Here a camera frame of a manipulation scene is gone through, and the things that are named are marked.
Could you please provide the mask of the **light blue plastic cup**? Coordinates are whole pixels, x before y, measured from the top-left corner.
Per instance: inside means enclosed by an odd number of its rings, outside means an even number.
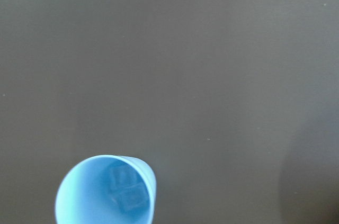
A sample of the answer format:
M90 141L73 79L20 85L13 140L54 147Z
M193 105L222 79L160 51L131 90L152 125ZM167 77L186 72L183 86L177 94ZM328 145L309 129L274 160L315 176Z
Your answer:
M123 212L114 194L138 183L145 185L149 201L139 211ZM152 223L157 182L141 159L98 155L74 166L60 184L55 201L57 223Z

